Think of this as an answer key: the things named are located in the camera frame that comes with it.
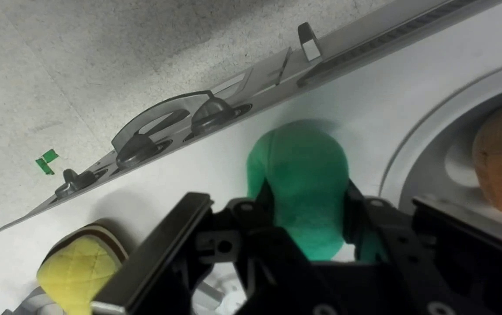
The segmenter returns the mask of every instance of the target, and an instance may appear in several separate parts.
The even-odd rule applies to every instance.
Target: yellow sponge
[[[37,273],[38,285],[68,315],[89,315],[94,294],[122,266],[126,252],[114,236],[101,231],[98,227],[96,233],[82,231],[66,238]]]

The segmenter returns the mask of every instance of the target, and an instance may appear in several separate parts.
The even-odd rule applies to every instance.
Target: yellow object
[[[37,282],[66,315],[89,315],[91,299],[119,268],[121,259],[103,240],[84,234],[51,254]]]

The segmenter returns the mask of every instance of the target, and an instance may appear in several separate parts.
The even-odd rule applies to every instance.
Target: small green tab
[[[37,164],[40,166],[40,170],[45,173],[45,175],[54,175],[52,168],[47,166],[47,163],[44,159],[37,159]]]
[[[51,163],[51,161],[58,159],[58,154],[54,149],[49,149],[42,157],[45,163]]]

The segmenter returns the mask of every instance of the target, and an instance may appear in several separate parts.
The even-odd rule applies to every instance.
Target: green plastic part
[[[52,168],[47,166],[47,163],[44,159],[37,159],[37,164],[40,166],[40,170],[44,171],[44,175],[54,175]]]
[[[248,196],[269,184],[274,199],[274,224],[287,229],[311,261],[329,261],[344,245],[343,196],[348,187],[348,163],[329,135],[285,126],[266,133],[246,161]]]
[[[42,159],[44,159],[45,163],[51,163],[51,161],[58,159],[58,154],[56,154],[54,149],[49,149],[45,154],[42,154]]]

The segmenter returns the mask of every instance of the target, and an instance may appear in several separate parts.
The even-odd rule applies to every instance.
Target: black mechanism
[[[273,224],[267,184],[213,213],[185,194],[93,301],[93,313],[189,315],[215,262],[232,262],[246,290],[241,315],[502,315],[502,236],[416,199],[413,217],[351,184],[343,238],[355,262],[309,262]]]

